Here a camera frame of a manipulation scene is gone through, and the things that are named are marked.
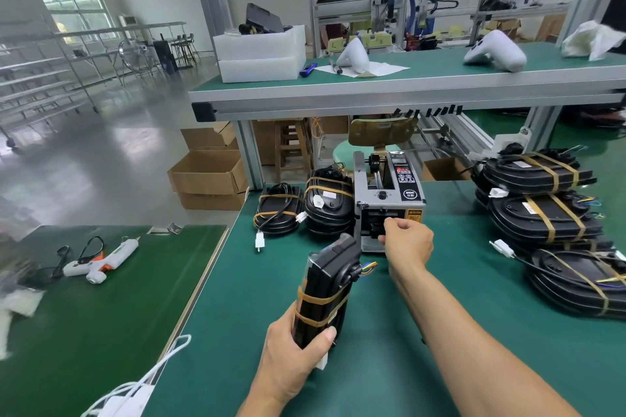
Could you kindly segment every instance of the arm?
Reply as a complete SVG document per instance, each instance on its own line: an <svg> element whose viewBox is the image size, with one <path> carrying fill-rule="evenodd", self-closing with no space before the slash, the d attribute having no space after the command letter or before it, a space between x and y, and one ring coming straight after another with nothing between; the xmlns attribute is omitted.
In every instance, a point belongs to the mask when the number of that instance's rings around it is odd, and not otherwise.
<svg viewBox="0 0 626 417"><path fill-rule="evenodd" d="M267 329L257 374L237 417L278 417L331 349L337 335L334 326L301 350L291 336L294 318L295 303Z"/></svg>
<svg viewBox="0 0 626 417"><path fill-rule="evenodd" d="M385 244L392 279L433 353L465 417L578 413L539 375L476 323L430 272L433 232L405 219L387 219Z"/></svg>
<svg viewBox="0 0 626 417"><path fill-rule="evenodd" d="M322 25L319 27L319 33L322 35L322 42L324 46L328 48L328 34L326 33L326 25Z"/></svg>

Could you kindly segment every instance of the white bag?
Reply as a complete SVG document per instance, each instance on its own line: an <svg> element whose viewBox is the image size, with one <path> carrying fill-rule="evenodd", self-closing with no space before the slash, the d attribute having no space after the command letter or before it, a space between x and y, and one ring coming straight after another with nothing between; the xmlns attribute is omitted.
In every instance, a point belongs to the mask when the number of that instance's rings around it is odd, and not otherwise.
<svg viewBox="0 0 626 417"><path fill-rule="evenodd" d="M589 61L601 60L611 48L618 47L626 40L626 34L600 25L595 20L581 23L576 31L561 45L564 57L586 57Z"/></svg>

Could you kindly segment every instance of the white glue gun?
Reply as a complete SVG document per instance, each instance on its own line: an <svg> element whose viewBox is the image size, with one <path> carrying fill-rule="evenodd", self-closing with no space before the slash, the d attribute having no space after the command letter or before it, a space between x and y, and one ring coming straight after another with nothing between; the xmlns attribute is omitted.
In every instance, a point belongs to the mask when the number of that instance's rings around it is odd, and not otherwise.
<svg viewBox="0 0 626 417"><path fill-rule="evenodd" d="M135 239L126 239L117 249L102 259L96 258L86 264L79 264L77 261L68 263L63 268L63 275L72 277L87 274L87 280L89 280L91 284L101 284L106 280L105 272L120 267L137 247L139 247L138 237Z"/></svg>

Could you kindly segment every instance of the right hand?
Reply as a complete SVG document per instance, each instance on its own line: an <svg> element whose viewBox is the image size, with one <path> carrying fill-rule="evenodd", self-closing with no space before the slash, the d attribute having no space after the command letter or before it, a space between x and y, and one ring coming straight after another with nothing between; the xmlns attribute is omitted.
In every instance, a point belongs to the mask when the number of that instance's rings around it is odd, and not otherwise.
<svg viewBox="0 0 626 417"><path fill-rule="evenodd" d="M385 246L389 264L401 278L411 272L426 269L433 252L433 232L427 226L410 219L387 218L385 236L378 240Z"/></svg>

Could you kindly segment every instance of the paper sheet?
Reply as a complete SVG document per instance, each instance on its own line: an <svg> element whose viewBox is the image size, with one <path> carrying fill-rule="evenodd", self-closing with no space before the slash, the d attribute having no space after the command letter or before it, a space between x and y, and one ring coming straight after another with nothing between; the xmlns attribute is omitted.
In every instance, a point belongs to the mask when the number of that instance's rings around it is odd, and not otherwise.
<svg viewBox="0 0 626 417"><path fill-rule="evenodd" d="M409 69L407 66L396 66L389 65L388 63L377 63L370 62L369 70L364 73L356 73L352 68L341 68L343 69L342 76L349 76L350 78L375 78L379 76L392 75L393 73L398 73L399 71L404 71ZM325 73L335 74L333 71L333 67L330 65L327 66L318 66L316 70L323 71Z"/></svg>

